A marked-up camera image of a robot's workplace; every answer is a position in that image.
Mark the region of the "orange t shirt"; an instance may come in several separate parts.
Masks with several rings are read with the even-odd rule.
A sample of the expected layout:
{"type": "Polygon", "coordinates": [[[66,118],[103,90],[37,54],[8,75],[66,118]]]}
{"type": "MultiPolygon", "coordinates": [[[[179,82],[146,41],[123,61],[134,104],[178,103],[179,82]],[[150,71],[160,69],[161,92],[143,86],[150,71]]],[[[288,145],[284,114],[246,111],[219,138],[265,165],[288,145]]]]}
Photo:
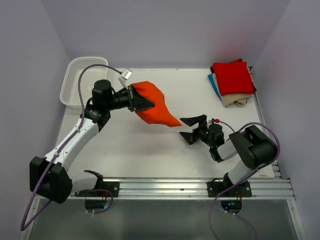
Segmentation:
{"type": "Polygon", "coordinates": [[[135,113],[148,124],[165,125],[168,127],[180,127],[182,124],[168,110],[165,96],[162,91],[149,81],[131,84],[140,96],[149,100],[154,107],[136,111],[135,113]]]}

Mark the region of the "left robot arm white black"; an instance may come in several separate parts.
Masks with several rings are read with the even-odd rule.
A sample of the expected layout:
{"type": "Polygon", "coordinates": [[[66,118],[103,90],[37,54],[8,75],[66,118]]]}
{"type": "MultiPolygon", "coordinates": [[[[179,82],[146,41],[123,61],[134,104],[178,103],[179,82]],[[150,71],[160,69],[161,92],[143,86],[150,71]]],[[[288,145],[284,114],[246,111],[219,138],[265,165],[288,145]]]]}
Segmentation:
{"type": "Polygon", "coordinates": [[[68,171],[85,145],[94,138],[111,118],[111,111],[128,108],[138,112],[155,107],[134,86],[115,92],[110,81],[94,83],[92,97],[82,110],[72,131],[44,157],[34,157],[29,164],[30,190],[58,204],[71,194],[89,192],[92,196],[103,193],[103,176],[85,170],[84,176],[70,177],[68,171]]]}

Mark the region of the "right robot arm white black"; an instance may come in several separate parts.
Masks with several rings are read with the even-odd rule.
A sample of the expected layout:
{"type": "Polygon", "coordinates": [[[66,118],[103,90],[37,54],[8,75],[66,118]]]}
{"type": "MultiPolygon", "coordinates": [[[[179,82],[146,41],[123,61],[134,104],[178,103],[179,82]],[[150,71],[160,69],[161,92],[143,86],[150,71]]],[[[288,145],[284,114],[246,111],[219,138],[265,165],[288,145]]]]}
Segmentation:
{"type": "Polygon", "coordinates": [[[258,128],[262,126],[260,123],[251,122],[235,131],[217,118],[208,120],[205,114],[180,120],[189,127],[198,125],[192,132],[181,131],[179,134],[189,145],[198,141],[206,144],[215,162],[240,157],[235,167],[223,177],[222,189],[227,196],[235,196],[241,190],[240,184],[271,164],[279,154],[278,144],[258,128]]]}

